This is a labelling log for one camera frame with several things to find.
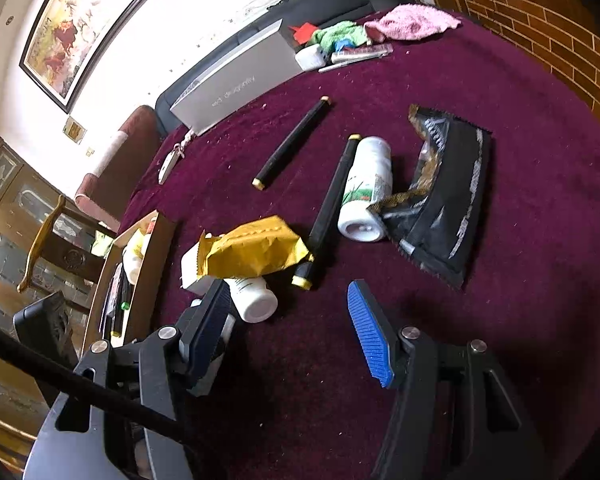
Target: cardboard box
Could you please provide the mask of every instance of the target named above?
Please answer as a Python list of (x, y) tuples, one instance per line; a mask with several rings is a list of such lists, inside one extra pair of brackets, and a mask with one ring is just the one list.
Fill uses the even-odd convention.
[(171, 111), (201, 135), (245, 104), (301, 74), (298, 50), (291, 31), (277, 20), (200, 74)]
[(164, 269), (164, 264), (171, 247), (173, 232), (175, 231), (175, 224), (157, 211), (149, 213), (113, 241), (96, 286), (93, 303), (91, 303), (89, 320), (87, 321), (84, 342), (82, 343), (82, 355), (89, 350), (93, 342), (101, 339), (99, 327), (102, 309), (104, 308), (107, 289), (109, 288), (113, 273), (122, 261), (122, 250), (129, 243), (134, 233), (139, 228), (145, 230), (151, 219), (156, 216), (158, 218), (155, 222), (154, 232), (151, 235), (144, 260), (142, 261), (138, 283), (134, 288), (134, 294), (131, 299), (131, 308), (125, 311), (122, 336), (112, 337), (111, 344), (118, 347), (133, 341), (133, 339), (145, 338), (149, 335), (151, 319), (154, 315), (155, 298), (158, 294), (160, 280), (162, 279), (162, 270)]

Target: green cloth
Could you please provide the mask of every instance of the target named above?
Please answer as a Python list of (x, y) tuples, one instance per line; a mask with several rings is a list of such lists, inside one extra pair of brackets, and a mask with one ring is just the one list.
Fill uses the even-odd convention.
[(336, 41), (351, 40), (355, 46), (371, 44), (365, 32), (365, 27), (357, 25), (354, 22), (340, 22), (332, 27), (319, 28), (311, 35), (307, 46), (320, 43), (325, 54), (330, 55), (333, 52), (333, 46)]

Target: toothpaste tube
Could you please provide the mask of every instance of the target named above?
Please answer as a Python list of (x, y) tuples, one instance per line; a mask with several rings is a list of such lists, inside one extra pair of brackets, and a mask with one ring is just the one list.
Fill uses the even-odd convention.
[(333, 64), (342, 63), (343, 61), (352, 61), (359, 59), (371, 59), (378, 55), (386, 56), (394, 51), (394, 46), (391, 43), (383, 43), (372, 46), (359, 46), (357, 48), (345, 48), (340, 52), (331, 54), (331, 62)]

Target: crumpled wrapper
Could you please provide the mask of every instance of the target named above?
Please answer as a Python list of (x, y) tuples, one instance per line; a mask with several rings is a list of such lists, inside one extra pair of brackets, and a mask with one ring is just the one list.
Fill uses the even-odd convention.
[(304, 242), (279, 216), (241, 225), (198, 246), (199, 276), (257, 278), (300, 262), (309, 254)]

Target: black sofa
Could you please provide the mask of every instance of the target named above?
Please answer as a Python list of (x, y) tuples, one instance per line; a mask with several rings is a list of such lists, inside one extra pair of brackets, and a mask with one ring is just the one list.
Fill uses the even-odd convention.
[(187, 86), (210, 65), (230, 52), (256, 32), (268, 27), (271, 23), (284, 19), (285, 25), (299, 26), (305, 22), (325, 28), (342, 20), (358, 20), (363, 16), (390, 10), (400, 4), (412, 4), (414, 0), (282, 0), (269, 7), (268, 12), (254, 22), (234, 34), (220, 44), (199, 63), (193, 66), (185, 75), (179, 78), (163, 94), (158, 97), (155, 110), (161, 121), (161, 135), (177, 128), (182, 122), (171, 113), (174, 102), (185, 91)]

